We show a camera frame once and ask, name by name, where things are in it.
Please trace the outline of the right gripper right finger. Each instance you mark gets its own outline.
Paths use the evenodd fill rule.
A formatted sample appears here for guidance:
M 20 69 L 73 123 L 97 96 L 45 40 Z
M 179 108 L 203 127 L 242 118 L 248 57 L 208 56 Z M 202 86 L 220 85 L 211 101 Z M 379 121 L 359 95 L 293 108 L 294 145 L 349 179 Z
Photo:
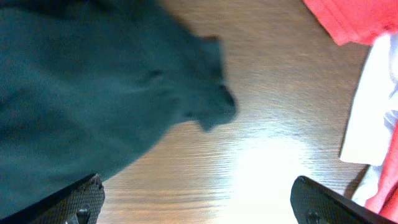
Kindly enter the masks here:
M 298 224 L 396 224 L 303 175 L 293 183 L 290 204 Z

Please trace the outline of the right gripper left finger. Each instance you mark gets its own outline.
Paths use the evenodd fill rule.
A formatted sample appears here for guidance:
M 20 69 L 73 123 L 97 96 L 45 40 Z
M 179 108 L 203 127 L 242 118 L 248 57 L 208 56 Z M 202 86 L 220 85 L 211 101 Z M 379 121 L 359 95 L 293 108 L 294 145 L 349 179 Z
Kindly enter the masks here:
M 97 174 L 1 220 L 1 224 L 96 224 L 105 192 Z

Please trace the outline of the dark green t-shirt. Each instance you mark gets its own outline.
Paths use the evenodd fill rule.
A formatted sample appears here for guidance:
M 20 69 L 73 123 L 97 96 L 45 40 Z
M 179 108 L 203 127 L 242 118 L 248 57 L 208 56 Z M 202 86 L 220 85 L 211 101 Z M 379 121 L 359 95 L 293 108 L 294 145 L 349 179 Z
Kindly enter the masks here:
M 1 2 L 1 216 L 230 122 L 220 42 L 157 1 Z

